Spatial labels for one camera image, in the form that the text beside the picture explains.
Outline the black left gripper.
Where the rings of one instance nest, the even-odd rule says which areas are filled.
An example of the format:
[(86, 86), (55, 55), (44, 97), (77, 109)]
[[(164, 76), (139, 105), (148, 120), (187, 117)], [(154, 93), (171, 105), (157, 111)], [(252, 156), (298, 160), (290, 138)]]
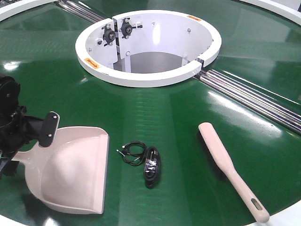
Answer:
[(38, 139), (41, 147), (49, 147), (56, 135), (60, 115), (49, 112), (45, 119), (26, 115), (27, 108), (18, 106), (13, 113), (0, 115), (0, 178), (13, 177), (17, 173), (18, 161), (14, 154), (31, 140)]

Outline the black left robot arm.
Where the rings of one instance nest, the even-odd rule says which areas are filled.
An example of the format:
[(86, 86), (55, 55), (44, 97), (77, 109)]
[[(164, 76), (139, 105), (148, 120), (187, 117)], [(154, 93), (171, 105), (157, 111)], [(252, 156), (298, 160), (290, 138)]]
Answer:
[(0, 75), (0, 152), (7, 158), (32, 140), (49, 147), (60, 120), (59, 114), (53, 111), (44, 119), (26, 115), (26, 106), (18, 102), (20, 91), (21, 85), (14, 78)]

